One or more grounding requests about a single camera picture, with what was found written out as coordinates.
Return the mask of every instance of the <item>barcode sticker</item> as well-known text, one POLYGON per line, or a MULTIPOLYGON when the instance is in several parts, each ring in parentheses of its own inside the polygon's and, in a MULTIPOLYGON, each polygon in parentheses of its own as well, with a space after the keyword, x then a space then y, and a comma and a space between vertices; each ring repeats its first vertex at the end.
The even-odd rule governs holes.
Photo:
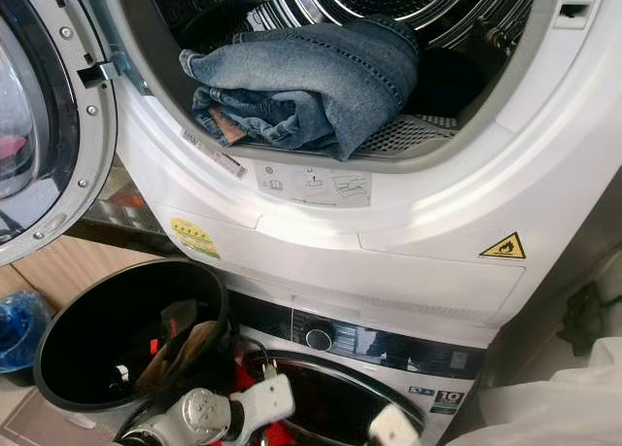
POLYGON ((196 147, 203 154, 207 154, 211 159, 213 159, 218 165, 220 165, 225 171, 235 176, 237 179, 243 179, 248 169, 244 167, 242 164, 237 162, 228 154, 219 152, 217 150, 212 150, 211 148, 207 148, 203 145, 194 135, 184 130, 182 132, 182 137, 188 143, 196 147))

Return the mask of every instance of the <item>black bin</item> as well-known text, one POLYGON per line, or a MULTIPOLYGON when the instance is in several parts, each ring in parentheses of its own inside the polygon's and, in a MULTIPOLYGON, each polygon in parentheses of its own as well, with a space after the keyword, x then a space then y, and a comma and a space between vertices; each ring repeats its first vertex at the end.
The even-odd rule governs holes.
POLYGON ((217 322, 209 339, 183 373, 164 391, 203 386, 229 391, 234 360, 226 341, 228 294, 214 271, 186 259, 163 259, 131 266, 79 295, 44 334, 34 365, 35 381, 52 404, 74 412, 102 412, 136 405, 139 395, 113 395, 110 366, 128 335, 160 319, 171 303, 196 298, 213 308, 217 322), (200 383, 185 384, 200 379, 200 383))

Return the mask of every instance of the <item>door hinge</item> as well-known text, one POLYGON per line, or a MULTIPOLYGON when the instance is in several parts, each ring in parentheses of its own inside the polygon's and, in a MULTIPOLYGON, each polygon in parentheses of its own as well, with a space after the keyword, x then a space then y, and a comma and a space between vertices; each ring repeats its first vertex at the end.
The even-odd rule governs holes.
POLYGON ((103 61, 96 62, 87 69, 79 70, 78 75, 85 84, 85 87, 91 88, 115 79, 116 77, 120 77, 121 72, 113 62, 103 61))

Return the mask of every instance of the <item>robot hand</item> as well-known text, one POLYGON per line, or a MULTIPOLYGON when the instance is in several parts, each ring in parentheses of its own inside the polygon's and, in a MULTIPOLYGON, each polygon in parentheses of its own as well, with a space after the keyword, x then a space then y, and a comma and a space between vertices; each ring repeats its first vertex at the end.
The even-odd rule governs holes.
POLYGON ((292 388, 283 374, 230 398, 197 388, 166 413, 131 428, 119 442, 109 446, 198 446, 215 441, 242 446, 256 429, 293 413, 292 388))
POLYGON ((398 407, 389 404, 369 426, 369 446, 421 446, 417 430, 398 407))

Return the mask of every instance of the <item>instruction sticker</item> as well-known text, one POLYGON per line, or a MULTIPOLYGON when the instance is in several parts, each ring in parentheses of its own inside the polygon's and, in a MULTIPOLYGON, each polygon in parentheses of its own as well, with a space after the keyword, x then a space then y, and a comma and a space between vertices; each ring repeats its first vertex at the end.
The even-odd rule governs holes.
POLYGON ((460 403, 465 397, 464 393, 454 393, 452 391, 439 391, 434 399, 434 405, 430 411, 433 414, 455 415, 458 412, 460 403))
POLYGON ((182 218, 171 220, 173 233, 182 244, 210 257, 220 258, 216 245, 212 238, 198 225, 182 218))
POLYGON ((277 162, 255 161, 259 190, 312 206, 369 206, 371 175, 277 162))
POLYGON ((486 249, 479 254, 481 257, 498 257, 498 258, 520 258, 524 259, 525 249, 521 244, 521 239, 518 238, 518 232, 514 232, 504 239, 497 242, 495 245, 486 249))

